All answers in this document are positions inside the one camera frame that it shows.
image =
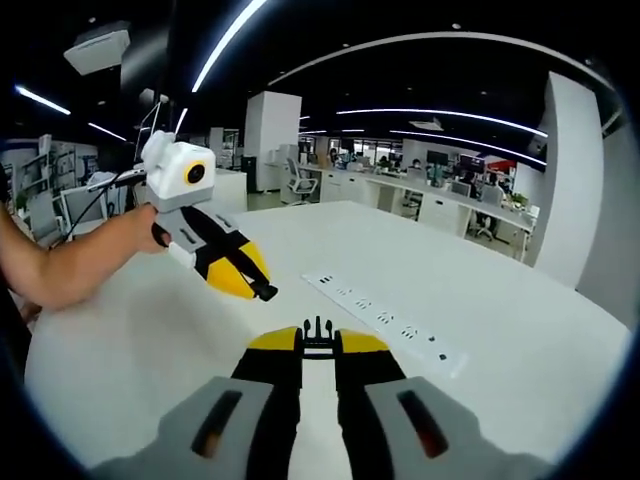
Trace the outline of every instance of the black ceiling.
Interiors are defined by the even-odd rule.
[[[367,137],[392,138],[389,130],[416,130],[416,114],[335,115],[339,110],[421,108],[474,113],[538,127],[544,110],[549,70],[592,88],[604,123],[617,108],[611,92],[566,63],[531,49],[471,39],[399,42],[349,53],[267,84],[343,44],[429,31],[507,35],[542,44],[602,70],[620,38],[610,22],[576,15],[545,15],[534,6],[518,11],[465,11],[461,6],[425,11],[420,1],[395,0],[380,6],[362,0],[268,0],[231,42],[197,94],[191,87],[212,47],[249,0],[99,1],[62,0],[27,8],[12,20],[25,33],[7,39],[13,75],[6,82],[3,136],[54,136],[104,143],[113,141],[87,126],[95,122],[128,139],[142,116],[119,95],[120,69],[81,77],[63,58],[76,36],[115,20],[131,22],[130,33],[173,16],[171,58],[164,92],[176,101],[175,118],[189,107],[182,131],[205,132],[211,126],[242,128],[246,101],[269,88],[303,97],[302,122],[311,130],[364,128]],[[38,106],[11,91],[13,84],[63,105],[69,117]],[[99,101],[106,104],[99,106]],[[477,120],[437,116],[445,135],[472,139],[526,153],[531,134]]]

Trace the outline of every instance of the power outlet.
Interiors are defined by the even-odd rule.
[[[402,349],[419,359],[430,371],[455,378],[467,363],[468,355],[451,348],[439,335],[418,322],[402,318],[394,309],[377,303],[333,274],[302,276],[329,299],[380,334],[394,349]]]

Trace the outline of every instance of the white wall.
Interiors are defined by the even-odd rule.
[[[529,199],[530,205],[540,205],[544,173],[528,165],[518,163],[513,191]]]
[[[631,126],[604,140],[598,228],[577,290],[629,328],[640,314],[640,154]]]
[[[222,159],[222,147],[224,143],[224,128],[212,128],[209,130],[209,148],[216,156],[216,164],[220,165]]]
[[[264,93],[252,97],[247,102],[247,115],[244,121],[244,156],[260,155],[260,134],[262,129],[262,110]]]
[[[600,215],[603,147],[595,94],[550,72],[551,115],[540,216],[526,263],[569,288],[584,270]]]
[[[280,188],[279,171],[265,165],[270,151],[280,145],[298,144],[302,98],[262,92],[249,99],[245,119],[245,155],[258,157],[258,190]]]

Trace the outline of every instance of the office desk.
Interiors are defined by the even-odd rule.
[[[486,204],[432,187],[426,182],[347,170],[323,169],[316,165],[301,165],[300,169],[322,173],[321,202],[351,200],[400,215],[403,209],[404,192],[420,193],[424,197],[418,222],[437,228],[442,227],[459,237],[465,236],[471,218],[471,210],[495,217],[523,232],[524,238],[521,241],[522,248],[519,253],[520,261],[524,258],[527,237],[533,231],[533,225],[527,217],[496,205]],[[447,213],[441,215],[438,210]],[[457,214],[453,220],[447,218],[451,214]]]
[[[300,276],[340,274],[468,353],[458,377],[426,378],[472,410],[509,452],[553,461],[611,386],[629,333],[578,293],[471,242],[351,202],[235,217],[260,246],[280,293],[269,303],[220,294],[166,255],[138,255],[82,305],[43,313],[26,388],[69,451],[93,466],[127,456],[158,421],[257,335],[321,315],[372,331]],[[393,254],[381,254],[393,249]],[[351,478],[336,421],[332,362],[305,362],[290,478]]]

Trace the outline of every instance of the window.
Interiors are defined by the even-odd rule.
[[[316,139],[315,137],[300,137],[298,139],[298,144],[306,144],[306,151],[309,153],[316,153]],[[302,147],[302,145],[300,145],[300,151],[303,152],[305,151]]]
[[[382,157],[387,157],[387,160],[389,160],[390,155],[391,155],[391,144],[388,142],[378,142],[378,149],[376,152],[376,163],[378,163]]]

